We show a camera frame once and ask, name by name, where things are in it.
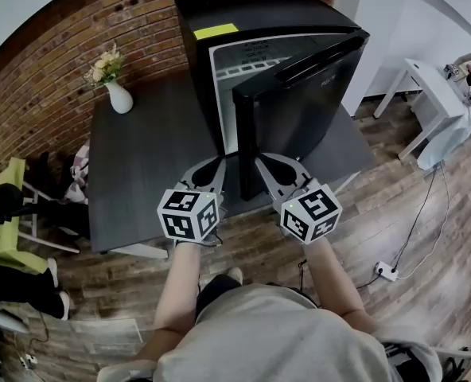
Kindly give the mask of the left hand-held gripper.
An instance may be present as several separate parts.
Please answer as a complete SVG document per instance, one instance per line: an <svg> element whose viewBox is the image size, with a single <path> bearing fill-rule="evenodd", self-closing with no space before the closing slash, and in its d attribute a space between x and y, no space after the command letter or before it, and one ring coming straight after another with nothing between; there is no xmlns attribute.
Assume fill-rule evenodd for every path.
<svg viewBox="0 0 471 382"><path fill-rule="evenodd" d="M173 189L164 192L157 213L166 238L205 240L225 216L221 206L225 174L225 158L208 158L187 170Z"/></svg>

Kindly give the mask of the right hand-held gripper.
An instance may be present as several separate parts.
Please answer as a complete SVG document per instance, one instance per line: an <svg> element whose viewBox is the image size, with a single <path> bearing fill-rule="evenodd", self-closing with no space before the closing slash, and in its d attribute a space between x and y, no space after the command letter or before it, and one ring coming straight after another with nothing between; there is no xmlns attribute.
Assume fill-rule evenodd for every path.
<svg viewBox="0 0 471 382"><path fill-rule="evenodd" d="M342 206L327 184L321 185L299 161L281 154L261 153L255 165L286 235L307 245L334 230Z"/></svg>

